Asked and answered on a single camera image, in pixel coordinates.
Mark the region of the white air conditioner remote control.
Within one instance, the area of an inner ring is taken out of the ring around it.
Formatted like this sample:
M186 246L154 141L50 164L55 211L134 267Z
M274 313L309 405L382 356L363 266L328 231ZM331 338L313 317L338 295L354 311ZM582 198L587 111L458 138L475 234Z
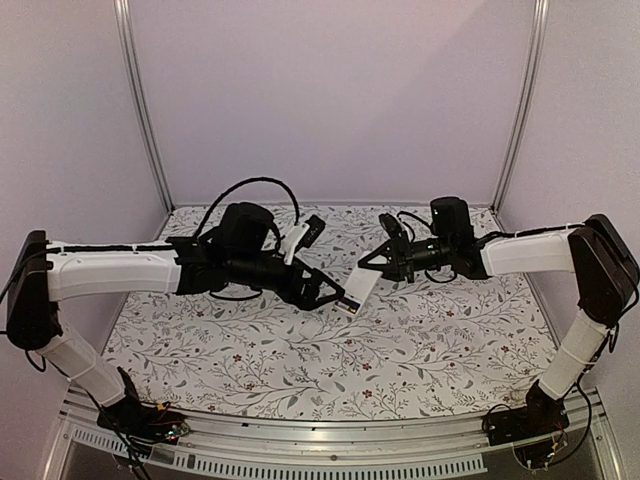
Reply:
M380 277L380 274L377 272L355 267L344 285L345 294L336 302L336 307L349 315L358 315L363 309ZM359 302L361 304L360 308L357 311L348 309L342 303L343 298Z

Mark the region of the white remote battery cover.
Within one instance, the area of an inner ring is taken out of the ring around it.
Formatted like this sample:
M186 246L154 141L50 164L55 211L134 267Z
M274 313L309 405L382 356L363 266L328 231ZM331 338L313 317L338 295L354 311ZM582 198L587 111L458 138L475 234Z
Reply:
M323 331L324 325L318 322L308 322L299 328L299 336L303 340L310 340Z

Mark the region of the blue AAA battery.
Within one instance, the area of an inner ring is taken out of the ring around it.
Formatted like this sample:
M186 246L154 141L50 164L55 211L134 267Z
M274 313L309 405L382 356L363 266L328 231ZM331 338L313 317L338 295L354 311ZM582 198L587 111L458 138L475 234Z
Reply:
M348 308L357 311L361 304L348 298L343 298L342 303Z

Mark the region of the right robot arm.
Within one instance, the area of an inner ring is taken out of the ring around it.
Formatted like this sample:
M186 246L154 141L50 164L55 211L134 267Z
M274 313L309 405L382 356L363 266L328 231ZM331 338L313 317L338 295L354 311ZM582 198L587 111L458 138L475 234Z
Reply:
M533 400L517 415L517 427L537 436L556 417L554 404L578 384L607 343L614 343L619 324L639 302L639 264L610 219L593 214L583 221L477 236L467 202L456 196L430 203L431 235L412 240L391 214L379 220L388 238L362 257L359 267L382 278L412 283L419 271L444 267L456 277L488 280L522 274L529 277L549 315L571 299L575 317L565 321L558 351L537 382L546 397Z

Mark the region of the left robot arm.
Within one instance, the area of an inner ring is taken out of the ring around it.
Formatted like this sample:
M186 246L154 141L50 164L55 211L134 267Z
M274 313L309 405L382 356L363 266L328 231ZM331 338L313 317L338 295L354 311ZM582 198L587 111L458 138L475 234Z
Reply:
M101 294L215 293L231 284L271 291L302 311L339 300L343 288L297 258L324 229L317 216L294 220L282 234L274 215L254 203L226 206L220 222L200 223L189 236L142 244L53 242L30 232L1 293L7 304L4 333L16 348L33 351L59 368L108 410L128 434L148 426L125 375L106 362L58 316L62 301Z

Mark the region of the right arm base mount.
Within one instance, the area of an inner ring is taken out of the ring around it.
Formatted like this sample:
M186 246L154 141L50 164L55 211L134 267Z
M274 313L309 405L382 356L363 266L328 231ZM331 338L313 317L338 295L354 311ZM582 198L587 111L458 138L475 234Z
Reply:
M562 399L554 400L536 381L525 397L525 405L492 407L482 419L482 430L491 446L524 441L513 450L516 460L526 469L550 466L563 446L569 418Z

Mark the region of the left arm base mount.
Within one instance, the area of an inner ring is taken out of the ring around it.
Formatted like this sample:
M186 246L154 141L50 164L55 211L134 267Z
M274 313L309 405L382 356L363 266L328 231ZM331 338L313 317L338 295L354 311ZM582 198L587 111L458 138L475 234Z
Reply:
M124 382L124 398L112 406L101 407L98 426L144 444L176 444L179 438L190 433L183 414L171 410L169 402L145 406L128 373L121 367L117 370Z

